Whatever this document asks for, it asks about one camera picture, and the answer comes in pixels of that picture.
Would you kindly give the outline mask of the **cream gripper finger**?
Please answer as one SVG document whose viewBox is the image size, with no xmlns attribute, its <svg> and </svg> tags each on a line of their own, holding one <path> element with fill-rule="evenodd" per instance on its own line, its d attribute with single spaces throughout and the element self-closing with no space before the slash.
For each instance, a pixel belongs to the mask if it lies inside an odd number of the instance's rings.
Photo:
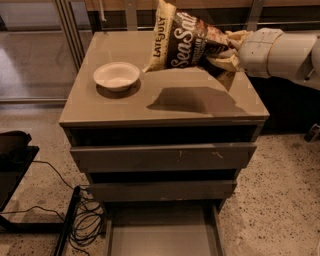
<svg viewBox="0 0 320 256">
<path fill-rule="evenodd" d="M 207 60 L 214 66 L 229 72 L 242 72 L 243 67 L 237 55 L 233 54 L 228 58 L 208 57 Z"/>
<path fill-rule="evenodd" d="M 226 31 L 228 46 L 232 49 L 239 50 L 243 42 L 253 34 L 252 31 L 238 30 L 238 31 Z"/>
</svg>

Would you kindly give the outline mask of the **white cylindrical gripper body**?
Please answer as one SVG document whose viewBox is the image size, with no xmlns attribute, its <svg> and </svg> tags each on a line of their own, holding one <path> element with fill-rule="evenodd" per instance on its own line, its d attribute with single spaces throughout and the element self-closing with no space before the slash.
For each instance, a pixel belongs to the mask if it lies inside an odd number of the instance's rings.
<svg viewBox="0 0 320 256">
<path fill-rule="evenodd" d="M 269 78 L 268 56 L 273 44 L 283 34 L 281 29 L 262 28 L 250 34 L 239 49 L 239 61 L 251 77 Z"/>
</svg>

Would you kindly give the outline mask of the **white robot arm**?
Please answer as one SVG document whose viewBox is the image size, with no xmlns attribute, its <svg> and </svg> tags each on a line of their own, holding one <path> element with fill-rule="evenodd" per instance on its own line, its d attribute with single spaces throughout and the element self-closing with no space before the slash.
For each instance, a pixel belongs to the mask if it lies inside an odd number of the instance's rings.
<svg viewBox="0 0 320 256">
<path fill-rule="evenodd" d="M 278 77 L 320 90 L 320 38 L 281 29 L 227 32 L 231 49 L 207 53 L 207 60 L 229 72 L 259 78 Z"/>
</svg>

